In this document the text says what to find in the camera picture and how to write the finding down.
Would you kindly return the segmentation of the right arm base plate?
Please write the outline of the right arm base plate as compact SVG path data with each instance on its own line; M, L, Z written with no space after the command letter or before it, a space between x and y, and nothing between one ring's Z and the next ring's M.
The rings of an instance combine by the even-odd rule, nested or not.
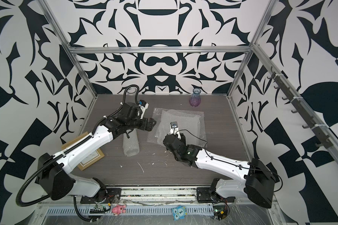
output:
M199 203L216 203L226 200L227 202L234 202L235 197L224 198L221 197L212 188L196 188L196 199Z

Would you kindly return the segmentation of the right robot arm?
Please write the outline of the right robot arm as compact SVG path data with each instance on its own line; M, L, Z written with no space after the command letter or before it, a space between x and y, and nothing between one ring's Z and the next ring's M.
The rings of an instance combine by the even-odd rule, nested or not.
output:
M185 137L178 138L175 134L166 135L163 144L183 165L213 171L237 182L235 185L225 185L224 180L215 182L218 196L228 198L242 193L260 207L272 207L276 178L280 176L261 160L253 158L248 162L226 158L200 146L186 145Z

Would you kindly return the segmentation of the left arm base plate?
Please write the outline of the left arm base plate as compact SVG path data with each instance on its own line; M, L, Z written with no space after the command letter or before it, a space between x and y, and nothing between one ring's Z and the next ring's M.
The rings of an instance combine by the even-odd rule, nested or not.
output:
M94 197L81 197L81 204L118 203L121 198L121 188L101 188Z

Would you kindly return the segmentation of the bubble-wrapped roll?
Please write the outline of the bubble-wrapped roll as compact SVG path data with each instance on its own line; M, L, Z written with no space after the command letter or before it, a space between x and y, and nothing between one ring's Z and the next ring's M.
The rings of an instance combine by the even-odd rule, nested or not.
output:
M123 150L125 156L132 157L140 152L140 146L137 131L134 129L133 131L128 130L127 132L128 134L124 134Z

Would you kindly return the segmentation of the purple blue glass vase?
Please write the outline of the purple blue glass vase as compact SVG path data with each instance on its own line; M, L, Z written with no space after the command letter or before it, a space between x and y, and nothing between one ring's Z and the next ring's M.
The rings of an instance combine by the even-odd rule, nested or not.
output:
M194 88L192 91L192 95L190 96L189 99L189 104L192 107L198 107L201 103L201 90L199 88Z

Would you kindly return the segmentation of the clear glass vase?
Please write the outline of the clear glass vase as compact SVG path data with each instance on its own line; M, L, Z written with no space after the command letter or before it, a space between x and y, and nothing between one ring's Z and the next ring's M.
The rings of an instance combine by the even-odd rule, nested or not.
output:
M130 88L127 90L126 95L127 95L127 96L136 96L137 91L138 91L138 89L137 89L136 87L130 87Z

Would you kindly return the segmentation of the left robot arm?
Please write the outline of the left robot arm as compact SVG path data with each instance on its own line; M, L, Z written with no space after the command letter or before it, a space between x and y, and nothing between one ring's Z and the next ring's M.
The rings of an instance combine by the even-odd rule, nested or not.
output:
M148 132L153 130L156 121L144 117L149 104L138 100L139 90L136 84L126 87L120 107L111 115L100 119L92 132L52 156L47 153L42 155L38 162L38 170L19 189L16 204L20 207L28 207L48 198L56 201L65 196L102 196L106 188L101 181L96 178L86 179L74 176L71 172L90 154L120 135L127 136L134 129ZM47 195L30 202L23 202L24 191L34 180Z

